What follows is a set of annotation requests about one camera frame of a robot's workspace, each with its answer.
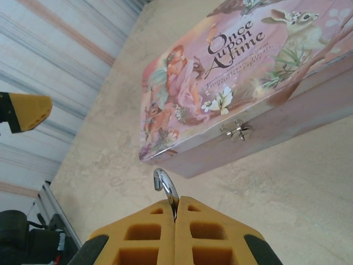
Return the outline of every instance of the fairy illustration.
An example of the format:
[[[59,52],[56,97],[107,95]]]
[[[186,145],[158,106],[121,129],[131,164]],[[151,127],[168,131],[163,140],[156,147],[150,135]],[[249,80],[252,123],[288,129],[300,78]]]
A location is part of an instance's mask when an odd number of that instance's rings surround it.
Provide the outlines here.
[[[199,94],[198,80],[204,72],[202,64],[196,57],[187,59],[184,47],[176,46],[163,61],[163,66],[156,69],[149,77],[148,83],[160,87],[154,96],[161,109],[172,103],[188,110],[197,120],[208,119],[202,114],[202,96]]]

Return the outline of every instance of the white flower illustration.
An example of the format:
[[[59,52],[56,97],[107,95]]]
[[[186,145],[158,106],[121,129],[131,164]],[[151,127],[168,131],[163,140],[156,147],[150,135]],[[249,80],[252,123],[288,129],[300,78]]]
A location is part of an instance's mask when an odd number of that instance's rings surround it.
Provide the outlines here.
[[[208,112],[208,110],[210,109],[211,106],[211,102],[210,101],[206,101],[202,106],[201,109],[203,109],[205,112]]]
[[[223,93],[219,93],[216,96],[216,99],[212,101],[212,104],[208,107],[209,110],[221,111],[221,115],[228,114],[229,111],[227,109],[227,106],[232,102],[233,99],[233,93],[230,89],[229,86],[224,88]]]
[[[252,7],[252,6],[254,6],[254,2],[255,2],[255,0],[243,0],[243,4],[244,4],[246,7]]]

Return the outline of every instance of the box lid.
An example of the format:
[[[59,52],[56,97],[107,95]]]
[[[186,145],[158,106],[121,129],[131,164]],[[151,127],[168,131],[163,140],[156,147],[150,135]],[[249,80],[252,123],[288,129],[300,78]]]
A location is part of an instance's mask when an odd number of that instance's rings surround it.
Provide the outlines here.
[[[227,0],[143,73],[143,161],[283,104],[353,47],[352,0]]]

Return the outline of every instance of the rabbit illustration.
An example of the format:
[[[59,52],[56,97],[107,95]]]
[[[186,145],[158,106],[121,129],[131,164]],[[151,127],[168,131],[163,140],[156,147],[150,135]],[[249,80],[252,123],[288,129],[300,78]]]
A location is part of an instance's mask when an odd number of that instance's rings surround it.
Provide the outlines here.
[[[322,39],[322,30],[313,22],[319,17],[319,14],[312,12],[292,12],[286,13],[282,10],[272,9],[271,17],[264,18],[264,23],[285,23],[287,25],[288,38],[278,53],[276,60],[275,71],[283,71],[287,66],[286,61],[293,61],[288,51],[302,55],[302,58],[312,57],[313,50],[321,50],[325,47],[328,41]]]

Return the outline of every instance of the white wall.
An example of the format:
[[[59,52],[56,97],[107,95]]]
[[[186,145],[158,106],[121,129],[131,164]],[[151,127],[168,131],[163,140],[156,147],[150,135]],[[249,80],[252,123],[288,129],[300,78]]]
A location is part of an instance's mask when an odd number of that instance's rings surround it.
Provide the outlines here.
[[[35,130],[0,125],[0,181],[52,181],[145,0],[0,1],[0,90],[52,98]]]
[[[0,211],[18,210],[28,215],[34,203],[34,198],[22,195],[0,192]]]

